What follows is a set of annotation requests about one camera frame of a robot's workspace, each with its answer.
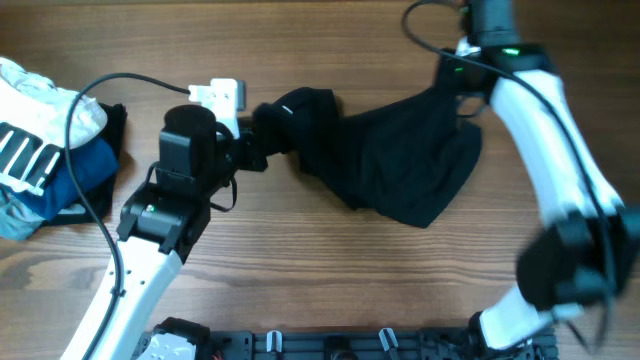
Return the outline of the black polo shirt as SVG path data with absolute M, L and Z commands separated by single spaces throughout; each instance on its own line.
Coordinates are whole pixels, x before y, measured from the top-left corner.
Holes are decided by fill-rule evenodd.
M 482 130 L 460 116 L 456 93 L 432 86 L 346 116 L 330 89 L 302 87 L 253 112 L 266 155 L 295 152 L 349 208 L 428 227 L 473 172 Z

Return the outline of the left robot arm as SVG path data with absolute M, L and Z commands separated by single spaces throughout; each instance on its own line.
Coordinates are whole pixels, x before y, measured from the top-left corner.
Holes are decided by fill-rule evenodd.
M 129 358 L 209 224 L 212 196 L 235 188 L 239 170 L 265 170 L 257 129 L 241 119 L 233 134 L 221 118 L 199 105 L 165 114 L 159 159 L 121 210 L 116 252 L 64 358 Z

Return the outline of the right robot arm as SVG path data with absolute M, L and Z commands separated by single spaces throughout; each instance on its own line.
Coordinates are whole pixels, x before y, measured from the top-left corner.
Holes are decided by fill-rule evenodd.
M 591 306 L 603 310 L 599 348 L 638 257 L 639 213 L 598 168 L 556 67 L 542 46 L 520 38 L 511 3 L 465 1 L 460 9 L 464 35 L 448 58 L 510 132 L 543 225 L 518 257 L 515 285 L 472 318 L 469 349 L 480 358 L 513 353 Z

